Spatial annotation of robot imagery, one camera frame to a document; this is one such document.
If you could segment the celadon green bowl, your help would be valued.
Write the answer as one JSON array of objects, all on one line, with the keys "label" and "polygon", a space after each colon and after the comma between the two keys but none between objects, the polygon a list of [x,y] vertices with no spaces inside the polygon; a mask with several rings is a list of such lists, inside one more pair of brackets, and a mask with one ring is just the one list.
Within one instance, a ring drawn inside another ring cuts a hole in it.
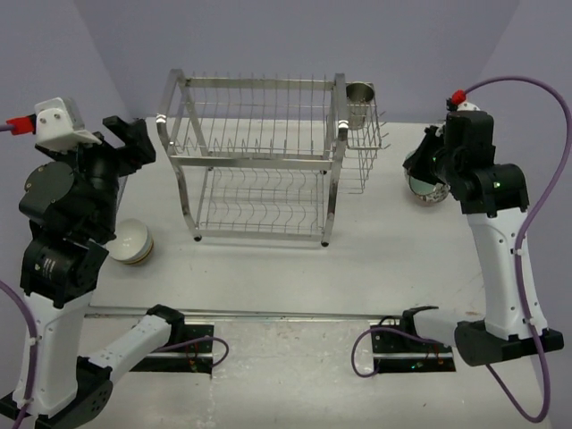
[{"label": "celadon green bowl", "polygon": [[404,167],[403,170],[408,188],[416,198],[425,202],[440,202],[450,194],[450,188],[447,185],[420,181],[411,176],[406,167]]}]

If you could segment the light blue white bowl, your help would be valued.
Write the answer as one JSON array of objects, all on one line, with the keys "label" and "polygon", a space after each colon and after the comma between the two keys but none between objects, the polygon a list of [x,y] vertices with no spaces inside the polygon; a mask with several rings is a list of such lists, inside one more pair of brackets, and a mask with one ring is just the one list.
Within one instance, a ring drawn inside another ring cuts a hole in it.
[{"label": "light blue white bowl", "polygon": [[109,257],[122,263],[136,256],[151,241],[151,231],[138,219],[130,218],[119,222],[115,229],[115,239],[108,242]]}]

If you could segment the brown patterned bowl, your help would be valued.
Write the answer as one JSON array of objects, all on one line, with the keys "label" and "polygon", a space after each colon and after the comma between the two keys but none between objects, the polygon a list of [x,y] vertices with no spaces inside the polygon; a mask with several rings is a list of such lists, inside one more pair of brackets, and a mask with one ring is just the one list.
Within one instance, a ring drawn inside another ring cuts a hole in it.
[{"label": "brown patterned bowl", "polygon": [[122,261],[124,265],[138,265],[143,263],[146,259],[148,259],[153,250],[154,250],[155,243],[151,241],[144,249],[142,249],[136,256]]}]

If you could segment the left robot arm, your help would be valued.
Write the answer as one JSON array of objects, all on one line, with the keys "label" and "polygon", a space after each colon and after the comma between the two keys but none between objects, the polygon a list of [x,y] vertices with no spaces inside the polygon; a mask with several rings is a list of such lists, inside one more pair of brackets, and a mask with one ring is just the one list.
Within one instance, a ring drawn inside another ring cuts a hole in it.
[{"label": "left robot arm", "polygon": [[183,314],[157,305],[110,345],[89,356],[79,353],[106,245],[115,237],[120,180],[156,160],[144,120],[110,116],[103,124],[119,147],[98,132],[29,118],[35,147],[48,162],[25,183],[19,209],[29,219],[32,239],[20,287],[8,290],[28,326],[18,385],[1,400],[2,414],[15,426],[29,416],[39,428],[86,424],[134,366],[152,352],[179,349],[186,339]]}]

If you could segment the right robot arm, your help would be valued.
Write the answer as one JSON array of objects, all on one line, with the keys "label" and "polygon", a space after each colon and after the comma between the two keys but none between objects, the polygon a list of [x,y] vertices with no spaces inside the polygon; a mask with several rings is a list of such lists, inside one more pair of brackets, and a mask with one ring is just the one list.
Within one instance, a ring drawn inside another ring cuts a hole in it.
[{"label": "right robot arm", "polygon": [[454,347],[469,366],[486,366],[561,350],[537,301],[527,244],[526,178],[515,164],[495,162],[493,118],[484,111],[450,112],[430,126],[403,164],[414,178],[444,184],[459,202],[475,242],[484,280],[485,312],[462,319],[434,306],[404,311],[400,344],[418,351],[429,341]]}]

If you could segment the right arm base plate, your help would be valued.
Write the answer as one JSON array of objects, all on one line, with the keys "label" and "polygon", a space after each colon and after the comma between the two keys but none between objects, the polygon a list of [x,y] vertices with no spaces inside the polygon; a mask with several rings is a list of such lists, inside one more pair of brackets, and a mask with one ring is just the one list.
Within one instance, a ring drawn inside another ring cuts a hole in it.
[{"label": "right arm base plate", "polygon": [[370,334],[374,372],[376,374],[453,373],[456,371],[452,348],[441,343],[412,341],[395,331],[404,331],[401,318],[384,316],[371,327],[381,326],[391,331]]}]

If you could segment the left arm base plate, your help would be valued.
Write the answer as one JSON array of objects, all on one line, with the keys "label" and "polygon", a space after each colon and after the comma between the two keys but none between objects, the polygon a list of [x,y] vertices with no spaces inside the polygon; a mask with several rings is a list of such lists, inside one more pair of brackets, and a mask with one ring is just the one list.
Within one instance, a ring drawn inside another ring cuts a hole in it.
[{"label": "left arm base plate", "polygon": [[136,364],[134,373],[211,374],[213,343],[204,341],[169,352],[154,353]]}]

